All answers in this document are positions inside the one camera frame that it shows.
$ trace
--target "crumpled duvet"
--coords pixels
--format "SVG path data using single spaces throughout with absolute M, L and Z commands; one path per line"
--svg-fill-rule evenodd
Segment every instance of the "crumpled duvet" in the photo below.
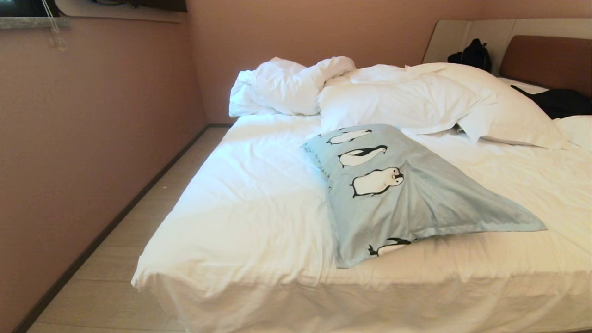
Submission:
M 308 68 L 275 57 L 254 71 L 239 72 L 230 91 L 230 117 L 318 114 L 316 99 L 325 82 L 354 69 L 348 57 L 325 59 Z

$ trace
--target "white headboard panel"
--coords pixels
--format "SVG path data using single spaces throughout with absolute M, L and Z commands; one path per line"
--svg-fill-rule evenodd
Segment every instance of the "white headboard panel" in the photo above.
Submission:
M 471 40 L 487 43 L 492 73 L 498 75 L 510 40 L 516 35 L 592 39 L 592 18 L 521 18 L 512 20 L 440 20 L 422 63 L 447 62 Z

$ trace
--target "pillow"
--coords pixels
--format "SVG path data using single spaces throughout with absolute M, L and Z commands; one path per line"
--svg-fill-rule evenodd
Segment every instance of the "pillow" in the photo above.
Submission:
M 476 105 L 495 102 L 491 91 L 476 94 L 436 73 L 409 76 L 394 71 L 390 79 L 385 73 L 368 76 L 366 71 L 350 78 L 363 83 L 328 82 L 317 99 L 323 131 L 384 123 L 408 134 L 436 133 L 453 127 Z
M 478 68 L 456 63 L 427 63 L 407 67 L 411 73 L 437 72 L 478 92 L 496 94 L 496 104 L 476 106 L 458 124 L 476 142 L 480 137 L 504 143 L 568 149 L 571 144 L 553 121 L 528 97 Z
M 327 181 L 338 268 L 435 235 L 546 229 L 386 124 L 318 135 L 304 149 Z
M 569 141 L 592 152 L 592 116 L 571 116 L 554 122 Z

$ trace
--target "mattress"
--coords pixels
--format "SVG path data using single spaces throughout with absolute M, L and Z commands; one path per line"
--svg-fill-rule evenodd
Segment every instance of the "mattress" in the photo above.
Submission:
M 146 246 L 133 286 L 193 333 L 592 328 L 589 152 L 411 136 L 549 230 L 434 237 L 340 270 L 324 181 L 300 148 L 319 132 L 320 116 L 239 118 Z

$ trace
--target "wall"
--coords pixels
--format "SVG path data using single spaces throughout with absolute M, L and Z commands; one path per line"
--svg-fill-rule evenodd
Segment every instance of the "wall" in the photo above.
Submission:
M 590 0 L 481 0 L 479 20 L 592 17 Z
M 205 125 L 188 23 L 0 31 L 0 332 Z
M 187 0 L 208 121 L 228 123 L 239 71 L 274 56 L 310 66 L 349 56 L 357 67 L 421 63 L 436 22 L 474 19 L 474 0 Z

